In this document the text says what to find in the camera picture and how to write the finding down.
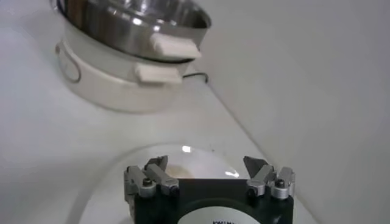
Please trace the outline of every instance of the screw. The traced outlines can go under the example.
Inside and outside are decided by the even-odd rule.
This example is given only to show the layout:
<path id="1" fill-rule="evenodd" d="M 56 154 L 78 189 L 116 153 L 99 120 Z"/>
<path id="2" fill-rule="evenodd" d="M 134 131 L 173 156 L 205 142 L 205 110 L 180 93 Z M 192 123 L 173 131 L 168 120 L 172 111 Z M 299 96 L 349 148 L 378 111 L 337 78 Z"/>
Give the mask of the screw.
<path id="1" fill-rule="evenodd" d="M 143 181 L 142 181 L 142 185 L 143 186 L 150 186 L 152 185 L 153 181 L 150 179 L 150 178 L 145 178 Z"/>
<path id="2" fill-rule="evenodd" d="M 275 187 L 284 188 L 285 187 L 285 181 L 282 179 L 277 179 L 275 181 Z"/>

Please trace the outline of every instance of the white countertop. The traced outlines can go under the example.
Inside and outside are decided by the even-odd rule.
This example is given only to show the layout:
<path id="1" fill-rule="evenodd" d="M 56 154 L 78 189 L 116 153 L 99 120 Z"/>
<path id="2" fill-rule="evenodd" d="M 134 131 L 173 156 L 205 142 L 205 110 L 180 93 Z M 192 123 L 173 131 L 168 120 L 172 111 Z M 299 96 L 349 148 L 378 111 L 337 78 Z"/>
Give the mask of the white countertop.
<path id="1" fill-rule="evenodd" d="M 238 172 L 246 171 L 244 155 L 263 157 L 201 77 L 186 79 L 174 103 L 154 114 L 117 113 L 77 97 L 59 77 L 61 33 L 47 1 L 0 1 L 2 223 L 65 223 L 96 171 L 136 147 L 193 145 Z M 295 223 L 315 223 L 299 201 Z"/>

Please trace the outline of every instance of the white base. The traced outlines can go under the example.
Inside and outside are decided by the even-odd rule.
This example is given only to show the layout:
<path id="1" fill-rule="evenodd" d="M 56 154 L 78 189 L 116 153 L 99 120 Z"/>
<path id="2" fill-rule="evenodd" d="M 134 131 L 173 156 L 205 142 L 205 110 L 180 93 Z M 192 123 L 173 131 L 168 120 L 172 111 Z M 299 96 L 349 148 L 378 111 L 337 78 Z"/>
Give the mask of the white base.
<path id="1" fill-rule="evenodd" d="M 65 40 L 56 50 L 69 89 L 109 109 L 133 113 L 156 111 L 170 103 L 180 86 L 143 85 L 109 75 L 79 58 Z"/>

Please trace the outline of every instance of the white wall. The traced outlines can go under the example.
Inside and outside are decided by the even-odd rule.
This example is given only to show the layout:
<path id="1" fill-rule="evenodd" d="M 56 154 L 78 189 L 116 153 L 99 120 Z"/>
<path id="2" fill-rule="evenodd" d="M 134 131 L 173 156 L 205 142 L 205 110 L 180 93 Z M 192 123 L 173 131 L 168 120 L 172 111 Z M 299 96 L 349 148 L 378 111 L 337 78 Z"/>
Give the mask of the white wall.
<path id="1" fill-rule="evenodd" d="M 390 223 L 390 1 L 198 1 L 197 68 L 314 216 Z"/>

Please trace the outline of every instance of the black device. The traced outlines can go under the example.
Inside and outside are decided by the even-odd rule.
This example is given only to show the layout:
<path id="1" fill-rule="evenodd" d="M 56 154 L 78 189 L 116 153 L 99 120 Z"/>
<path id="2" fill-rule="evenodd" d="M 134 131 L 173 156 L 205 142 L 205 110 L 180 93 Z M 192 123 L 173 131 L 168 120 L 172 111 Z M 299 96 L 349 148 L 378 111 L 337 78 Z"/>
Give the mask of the black device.
<path id="1" fill-rule="evenodd" d="M 125 200 L 135 224 L 292 224 L 295 173 L 277 175 L 263 159 L 244 157 L 250 179 L 176 179 L 168 157 L 124 171 Z"/>

